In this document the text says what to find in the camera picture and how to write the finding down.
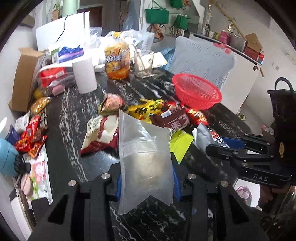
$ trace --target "chair backrest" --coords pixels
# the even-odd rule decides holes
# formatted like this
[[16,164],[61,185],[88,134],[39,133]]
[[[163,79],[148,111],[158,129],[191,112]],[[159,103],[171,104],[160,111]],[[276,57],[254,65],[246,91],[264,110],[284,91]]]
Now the chair backrest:
[[175,54],[168,71],[197,75],[221,89],[235,66],[235,53],[226,54],[224,51],[204,39],[177,37]]

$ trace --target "black cable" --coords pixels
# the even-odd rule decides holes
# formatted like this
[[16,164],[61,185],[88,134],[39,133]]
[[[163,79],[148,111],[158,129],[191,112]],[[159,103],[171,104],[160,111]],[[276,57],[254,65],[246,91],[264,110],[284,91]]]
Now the black cable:
[[66,29],[66,19],[67,19],[67,17],[68,17],[68,15],[66,16],[66,18],[65,18],[65,22],[64,22],[64,30],[63,30],[63,32],[61,33],[61,35],[59,36],[59,38],[62,36],[62,34],[65,32],[65,29]]

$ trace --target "red box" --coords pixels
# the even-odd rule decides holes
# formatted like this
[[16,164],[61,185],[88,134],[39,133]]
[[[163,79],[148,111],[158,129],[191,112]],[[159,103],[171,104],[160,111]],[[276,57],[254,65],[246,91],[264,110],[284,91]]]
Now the red box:
[[254,59],[255,61],[258,61],[259,53],[251,49],[250,47],[246,47],[246,50],[244,53],[249,57],[251,57],[252,59]]

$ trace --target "red colander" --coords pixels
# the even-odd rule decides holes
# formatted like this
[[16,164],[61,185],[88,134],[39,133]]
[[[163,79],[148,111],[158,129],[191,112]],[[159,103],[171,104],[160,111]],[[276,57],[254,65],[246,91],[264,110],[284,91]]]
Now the red colander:
[[206,110],[222,100],[221,92],[209,81],[193,74],[176,74],[172,78],[176,95],[195,110]]

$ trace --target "tabletop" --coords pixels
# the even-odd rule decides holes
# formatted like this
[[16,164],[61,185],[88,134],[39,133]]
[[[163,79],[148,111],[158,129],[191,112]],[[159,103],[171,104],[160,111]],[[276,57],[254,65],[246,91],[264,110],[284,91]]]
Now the tabletop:
[[[118,152],[105,149],[80,156],[79,151],[86,134],[86,124],[97,116],[104,93],[121,95],[129,105],[136,105],[140,98],[175,100],[173,74],[154,69],[149,78],[135,77],[131,72],[123,81],[108,79],[104,73],[96,73],[98,88],[87,94],[79,94],[77,87],[67,89],[52,99],[46,107],[48,123],[49,179],[53,200],[70,180],[91,181],[108,172],[110,166],[119,162]],[[250,128],[222,104],[204,111],[210,126],[221,136],[234,137],[251,133]],[[207,181],[227,180],[233,184],[236,171],[228,162],[208,158],[191,144],[181,164],[187,166]],[[184,240],[188,225],[190,203],[179,203],[175,199],[170,206],[149,197],[137,208],[125,215],[118,215],[118,203],[110,202],[113,231],[116,240]]]

